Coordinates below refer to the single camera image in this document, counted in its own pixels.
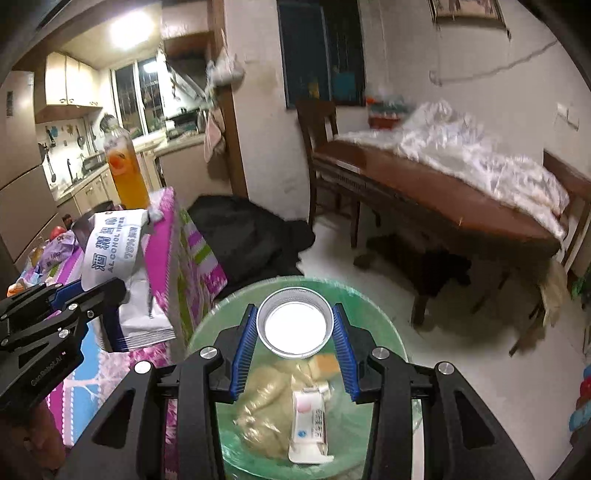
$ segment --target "electrical wire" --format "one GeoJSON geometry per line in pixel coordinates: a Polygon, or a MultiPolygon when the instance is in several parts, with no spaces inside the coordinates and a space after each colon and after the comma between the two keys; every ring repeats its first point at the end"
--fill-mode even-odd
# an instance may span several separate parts
{"type": "Polygon", "coordinates": [[[554,40],[554,41],[548,43],[547,45],[545,45],[544,47],[539,48],[538,50],[534,50],[529,55],[522,57],[518,60],[512,61],[511,63],[509,63],[507,65],[497,67],[493,70],[489,70],[488,72],[475,73],[474,75],[470,75],[470,76],[466,76],[466,77],[455,77],[455,78],[441,79],[441,78],[439,78],[439,73],[436,70],[431,70],[431,71],[429,71],[429,80],[431,80],[432,84],[437,85],[438,87],[442,87],[442,86],[449,84],[449,83],[462,83],[462,82],[469,82],[471,80],[480,80],[483,78],[492,77],[492,76],[496,75],[497,73],[511,70],[513,67],[516,67],[517,65],[527,63],[530,60],[532,60],[536,57],[539,57],[540,55],[544,54],[548,49],[552,48],[557,43],[558,43],[558,40],[554,40]]]}

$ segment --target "upper cabinet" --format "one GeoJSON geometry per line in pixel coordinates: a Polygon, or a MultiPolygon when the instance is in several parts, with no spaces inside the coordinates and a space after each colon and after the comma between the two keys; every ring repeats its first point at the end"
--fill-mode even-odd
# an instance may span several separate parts
{"type": "Polygon", "coordinates": [[[45,82],[43,85],[47,105],[65,105],[66,94],[66,56],[50,53],[47,56],[45,82]]]}
{"type": "Polygon", "coordinates": [[[35,123],[68,120],[100,108],[98,72],[53,52],[35,71],[35,123]]]}
{"type": "Polygon", "coordinates": [[[78,63],[78,86],[83,86],[83,89],[76,93],[77,105],[84,106],[100,106],[99,105],[99,88],[98,88],[99,73],[89,67],[88,65],[78,63]]]}

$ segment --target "floor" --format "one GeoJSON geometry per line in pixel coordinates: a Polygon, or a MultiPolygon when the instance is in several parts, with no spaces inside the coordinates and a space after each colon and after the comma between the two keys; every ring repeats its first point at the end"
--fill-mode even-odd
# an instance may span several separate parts
{"type": "MultiPolygon", "coordinates": [[[[346,219],[318,218],[316,243],[301,255],[305,275],[334,278],[372,299],[391,318],[413,363],[432,367],[438,361],[452,362],[497,416],[535,478],[548,479],[570,451],[568,421],[586,365],[580,307],[575,302],[566,305],[544,339],[510,358],[518,326],[535,305],[535,290],[512,276],[496,297],[471,315],[470,307],[500,273],[495,265],[476,262],[470,271],[472,284],[446,285],[429,302],[425,325],[414,330],[414,295],[408,281],[383,261],[369,271],[355,268],[353,258],[363,249],[350,248],[348,228],[346,219]]],[[[371,212],[363,210],[359,245],[375,231],[371,212]]],[[[422,430],[415,434],[414,479],[423,478],[422,435],[422,430]]]]}

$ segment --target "ceiling light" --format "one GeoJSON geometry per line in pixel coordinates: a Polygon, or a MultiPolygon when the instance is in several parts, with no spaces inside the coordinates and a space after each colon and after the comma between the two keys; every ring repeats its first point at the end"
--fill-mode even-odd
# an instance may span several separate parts
{"type": "Polygon", "coordinates": [[[135,10],[113,22],[111,40],[118,48],[129,50],[148,40],[153,29],[154,24],[148,14],[135,10]]]}
{"type": "Polygon", "coordinates": [[[144,65],[144,72],[146,73],[156,73],[157,70],[158,64],[156,63],[156,60],[151,61],[150,63],[146,63],[144,65]]]}

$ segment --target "alcohol wipes package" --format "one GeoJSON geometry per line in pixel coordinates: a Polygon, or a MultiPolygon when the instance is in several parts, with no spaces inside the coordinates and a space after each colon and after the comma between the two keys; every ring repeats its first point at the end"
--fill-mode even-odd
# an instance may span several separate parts
{"type": "Polygon", "coordinates": [[[88,291],[111,278],[128,294],[117,312],[93,321],[97,342],[108,352],[128,352],[175,338],[174,328],[152,294],[141,239],[150,228],[147,210],[95,213],[82,264],[88,291]]]}

